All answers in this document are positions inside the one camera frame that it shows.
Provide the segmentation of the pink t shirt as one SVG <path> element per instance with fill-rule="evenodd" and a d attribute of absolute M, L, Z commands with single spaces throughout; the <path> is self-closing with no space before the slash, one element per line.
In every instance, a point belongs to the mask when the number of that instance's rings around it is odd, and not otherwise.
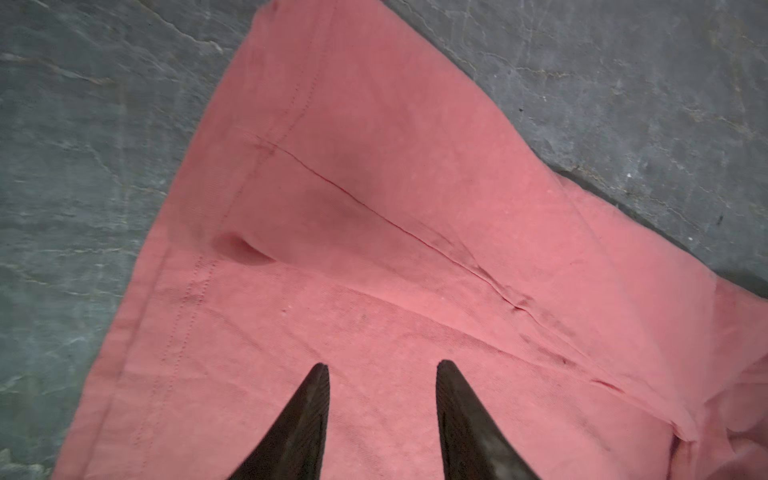
<path fill-rule="evenodd" d="M 311 367 L 326 479 L 442 474 L 454 361 L 544 479 L 763 479 L 767 303 L 554 173 L 378 1 L 272 1 L 222 78 L 57 479 L 223 479 Z"/>

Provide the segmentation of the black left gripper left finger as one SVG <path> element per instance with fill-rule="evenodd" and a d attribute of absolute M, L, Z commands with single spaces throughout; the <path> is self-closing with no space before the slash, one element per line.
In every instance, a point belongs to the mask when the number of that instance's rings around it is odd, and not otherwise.
<path fill-rule="evenodd" d="M 328 366 L 315 364 L 231 480 L 320 478 L 330 406 Z"/>

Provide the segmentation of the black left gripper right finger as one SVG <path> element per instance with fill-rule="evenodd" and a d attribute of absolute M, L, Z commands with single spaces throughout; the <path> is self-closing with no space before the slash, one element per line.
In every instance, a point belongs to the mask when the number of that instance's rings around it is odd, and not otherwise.
<path fill-rule="evenodd" d="M 447 479 L 539 479 L 450 360 L 437 366 L 436 407 Z"/>

